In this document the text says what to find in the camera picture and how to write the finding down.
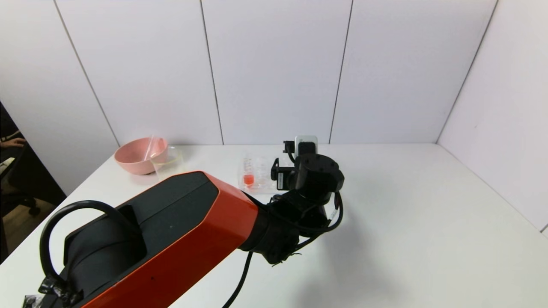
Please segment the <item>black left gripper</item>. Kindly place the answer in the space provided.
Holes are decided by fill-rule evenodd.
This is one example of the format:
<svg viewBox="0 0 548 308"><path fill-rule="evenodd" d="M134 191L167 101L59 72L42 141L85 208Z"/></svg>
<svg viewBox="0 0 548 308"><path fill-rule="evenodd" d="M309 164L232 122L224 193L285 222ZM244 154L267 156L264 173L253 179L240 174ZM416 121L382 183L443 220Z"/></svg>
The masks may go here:
<svg viewBox="0 0 548 308"><path fill-rule="evenodd" d="M274 160L271 167L271 180L277 181L277 189L290 191L295 188L296 171L294 167L279 166L279 158Z"/></svg>

